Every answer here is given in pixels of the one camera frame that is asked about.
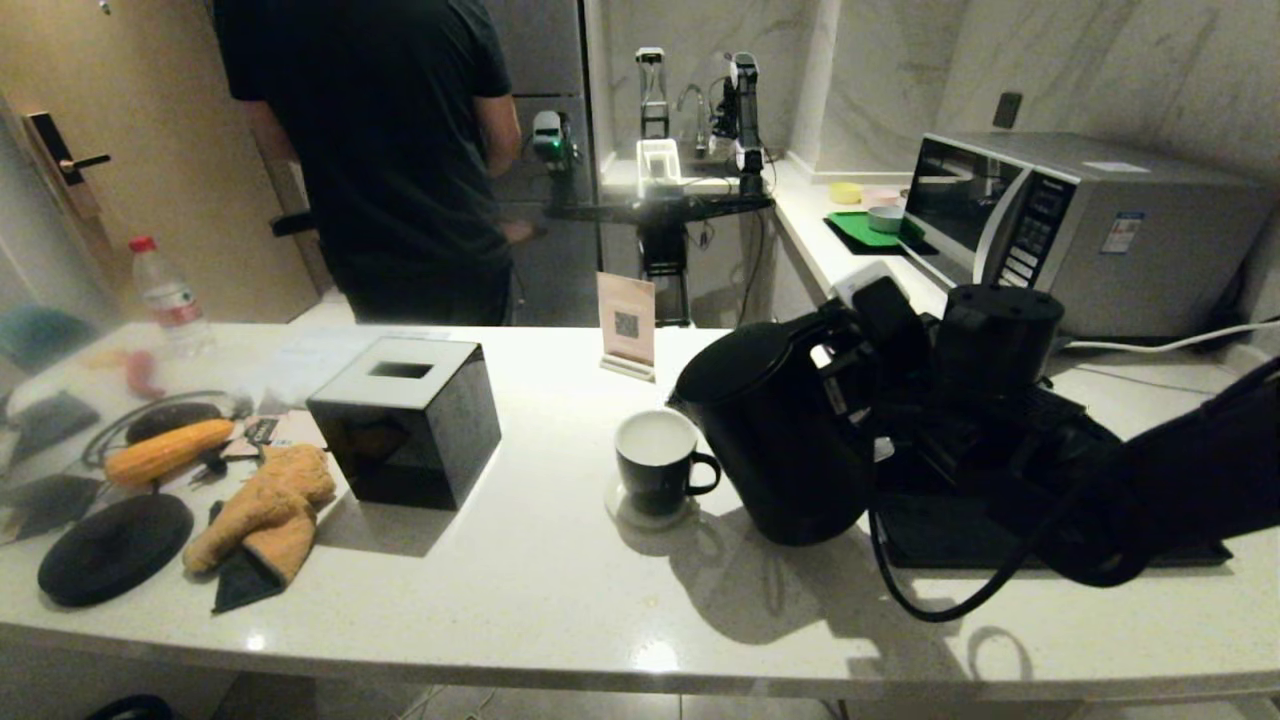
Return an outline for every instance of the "black tissue box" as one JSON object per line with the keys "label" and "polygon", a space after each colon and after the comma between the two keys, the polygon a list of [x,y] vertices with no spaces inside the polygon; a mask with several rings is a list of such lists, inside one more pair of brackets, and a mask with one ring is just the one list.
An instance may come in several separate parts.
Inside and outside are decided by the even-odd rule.
{"label": "black tissue box", "polygon": [[307,409],[367,502],[457,510],[502,438],[474,342],[383,338]]}

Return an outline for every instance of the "black kettle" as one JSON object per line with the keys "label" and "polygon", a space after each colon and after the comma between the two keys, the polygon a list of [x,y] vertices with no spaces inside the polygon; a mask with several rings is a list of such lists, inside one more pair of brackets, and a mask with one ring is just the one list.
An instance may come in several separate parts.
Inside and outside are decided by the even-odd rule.
{"label": "black kettle", "polygon": [[668,405],[707,437],[760,533],[813,544],[867,510],[873,441],[831,407],[810,352],[817,315],[742,327],[695,356]]}

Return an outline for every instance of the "mug handle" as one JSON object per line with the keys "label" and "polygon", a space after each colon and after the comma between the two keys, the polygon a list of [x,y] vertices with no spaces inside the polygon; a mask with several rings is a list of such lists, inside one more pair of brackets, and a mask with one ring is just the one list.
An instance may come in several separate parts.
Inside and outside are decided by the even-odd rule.
{"label": "mug handle", "polygon": [[689,487],[685,488],[685,495],[707,495],[707,493],[712,492],[713,489],[716,489],[717,486],[719,486],[719,471],[721,471],[719,470],[719,461],[716,460],[714,457],[712,457],[710,455],[705,455],[705,454],[698,452],[695,450],[694,455],[692,455],[692,464],[696,465],[699,462],[705,462],[712,470],[716,470],[716,482],[713,482],[709,486],[695,486],[695,484],[692,484],[692,477],[694,477],[694,474],[692,474],[692,470],[690,470],[690,473],[689,473],[689,478],[690,478]]}

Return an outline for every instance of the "bottle cap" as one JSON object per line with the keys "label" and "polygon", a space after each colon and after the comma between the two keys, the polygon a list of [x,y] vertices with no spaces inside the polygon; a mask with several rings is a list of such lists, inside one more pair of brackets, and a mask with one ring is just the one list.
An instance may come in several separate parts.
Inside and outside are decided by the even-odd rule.
{"label": "bottle cap", "polygon": [[134,252],[148,252],[156,249],[156,241],[148,234],[140,234],[129,241],[129,250]]}

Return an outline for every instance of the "microwave label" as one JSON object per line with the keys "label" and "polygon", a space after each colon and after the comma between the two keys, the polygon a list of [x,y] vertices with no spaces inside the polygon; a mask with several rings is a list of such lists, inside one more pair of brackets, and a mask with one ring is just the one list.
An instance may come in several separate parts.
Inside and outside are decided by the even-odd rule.
{"label": "microwave label", "polygon": [[1092,163],[1084,163],[1089,168],[1102,170],[1105,173],[1149,173],[1147,168],[1139,168],[1138,165],[1130,165],[1129,163],[1114,163],[1110,160],[1094,160]]}
{"label": "microwave label", "polygon": [[1133,246],[1133,238],[1142,227],[1146,213],[1116,213],[1116,220],[1111,223],[1111,232],[1107,233],[1106,242],[1102,243],[1103,255],[1125,255]]}

